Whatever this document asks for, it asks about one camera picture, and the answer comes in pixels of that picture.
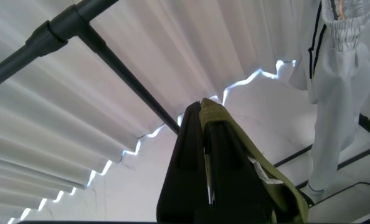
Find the clothing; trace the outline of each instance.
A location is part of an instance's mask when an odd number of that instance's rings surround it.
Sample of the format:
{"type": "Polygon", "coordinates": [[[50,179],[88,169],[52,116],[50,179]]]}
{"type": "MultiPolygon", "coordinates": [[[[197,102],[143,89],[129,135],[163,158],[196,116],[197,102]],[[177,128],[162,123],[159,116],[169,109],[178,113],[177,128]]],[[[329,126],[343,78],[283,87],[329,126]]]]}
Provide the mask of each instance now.
{"type": "Polygon", "coordinates": [[[359,41],[370,18],[370,0],[344,0],[345,20],[339,0],[303,3],[301,58],[290,84],[308,90],[310,103],[317,104],[309,184],[323,190],[334,180],[340,152],[354,140],[370,92],[369,52],[359,41]]]}
{"type": "MultiPolygon", "coordinates": [[[[291,213],[293,217],[291,220],[292,222],[307,222],[308,205],[299,191],[297,191],[295,186],[281,172],[279,172],[279,170],[266,160],[242,128],[240,128],[240,126],[230,116],[224,106],[205,98],[201,102],[199,118],[203,132],[208,122],[228,121],[236,136],[247,148],[248,152],[246,153],[248,156],[259,162],[270,179],[277,179],[283,182],[282,184],[267,184],[263,182],[263,186],[267,190],[272,201],[275,203],[275,206],[281,211],[281,213],[286,215],[291,213]]],[[[278,213],[274,211],[272,213],[271,222],[284,222],[284,220],[281,220],[278,213]]]]}

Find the clothing label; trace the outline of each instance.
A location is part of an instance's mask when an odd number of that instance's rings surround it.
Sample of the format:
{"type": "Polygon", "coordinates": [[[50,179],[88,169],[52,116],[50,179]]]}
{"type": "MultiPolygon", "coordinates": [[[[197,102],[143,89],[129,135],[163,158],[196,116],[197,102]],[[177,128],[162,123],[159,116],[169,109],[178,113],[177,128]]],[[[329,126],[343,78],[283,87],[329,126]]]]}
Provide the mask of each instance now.
{"type": "Polygon", "coordinates": [[[262,179],[267,184],[283,184],[283,181],[277,180],[277,179],[271,179],[268,177],[268,175],[265,173],[264,169],[262,168],[261,164],[256,161],[255,159],[249,157],[249,161],[253,163],[254,169],[259,176],[260,179],[262,179]]]}

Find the green fabric trim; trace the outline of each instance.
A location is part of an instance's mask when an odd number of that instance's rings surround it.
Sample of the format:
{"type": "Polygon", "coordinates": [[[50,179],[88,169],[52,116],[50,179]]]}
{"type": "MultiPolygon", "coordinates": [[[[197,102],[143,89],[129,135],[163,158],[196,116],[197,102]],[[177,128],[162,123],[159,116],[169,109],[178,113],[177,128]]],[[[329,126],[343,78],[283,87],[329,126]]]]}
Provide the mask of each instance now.
{"type": "Polygon", "coordinates": [[[201,103],[201,110],[199,112],[199,118],[201,121],[202,129],[206,123],[211,121],[228,121],[233,127],[236,135],[242,140],[244,145],[249,150],[249,156],[253,157],[255,160],[259,161],[261,166],[267,171],[268,175],[275,179],[283,181],[280,185],[268,185],[264,184],[267,192],[271,196],[272,200],[278,205],[280,210],[286,212],[288,210],[288,204],[284,196],[281,194],[280,188],[287,187],[291,193],[294,195],[296,204],[298,206],[299,215],[295,216],[293,221],[295,223],[305,223],[308,219],[308,205],[304,198],[297,191],[296,187],[281,173],[276,169],[269,161],[262,155],[262,153],[257,149],[255,144],[249,139],[243,129],[235,122],[224,106],[204,98],[201,103]]]}

